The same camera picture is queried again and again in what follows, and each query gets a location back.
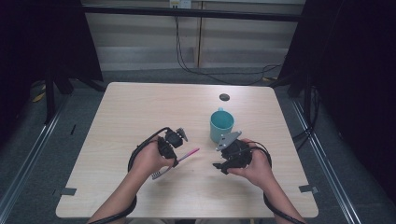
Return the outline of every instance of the person's right hand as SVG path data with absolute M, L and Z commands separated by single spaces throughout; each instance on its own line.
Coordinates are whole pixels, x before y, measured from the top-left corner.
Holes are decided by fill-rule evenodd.
M 243 139 L 242 141 L 248 143 L 250 147 L 256 146 L 256 144 L 251 143 L 252 141 L 249 139 Z M 258 149 L 252 150 L 252 160 L 248 167 L 229 168 L 227 171 L 230 174 L 240 175 L 246 178 L 259 188 L 264 188 L 267 184 L 275 180 L 266 155 Z

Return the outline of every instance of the table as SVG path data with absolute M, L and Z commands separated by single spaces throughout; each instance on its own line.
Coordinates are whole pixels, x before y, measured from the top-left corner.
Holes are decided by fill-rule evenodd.
M 221 101 L 222 93 L 230 100 Z M 57 216 L 90 217 L 127 174 L 138 144 L 163 127 L 182 127 L 189 142 L 176 154 L 200 150 L 159 179 L 148 179 L 129 217 L 272 217 L 259 188 L 212 165 L 224 161 L 209 137 L 209 118 L 219 107 L 233 114 L 240 139 L 267 147 L 279 184 L 302 216 L 317 216 L 312 192 L 299 190 L 308 183 L 273 89 L 156 83 L 108 85 L 66 185 L 76 194 L 62 196 Z

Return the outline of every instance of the teal mug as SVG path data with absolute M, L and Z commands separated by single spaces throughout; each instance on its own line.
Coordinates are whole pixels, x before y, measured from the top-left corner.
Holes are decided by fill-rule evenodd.
M 210 116 L 210 139 L 218 143 L 222 134 L 231 132 L 233 122 L 233 116 L 220 107 L 218 111 Z

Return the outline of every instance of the wall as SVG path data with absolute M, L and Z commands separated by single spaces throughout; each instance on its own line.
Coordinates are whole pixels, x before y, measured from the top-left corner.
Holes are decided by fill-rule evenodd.
M 169 7 L 164 0 L 82 3 Z M 297 15 L 303 6 L 301 0 L 192 2 L 196 9 Z M 103 71 L 179 67 L 175 18 L 92 13 L 86 16 Z M 296 22 L 199 18 L 178 18 L 178 24 L 182 57 L 188 67 L 262 67 L 282 63 L 296 27 Z

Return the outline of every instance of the power outlet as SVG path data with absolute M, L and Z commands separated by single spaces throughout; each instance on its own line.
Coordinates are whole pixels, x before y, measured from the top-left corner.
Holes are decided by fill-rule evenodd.
M 191 8 L 191 0 L 169 0 L 170 8 Z

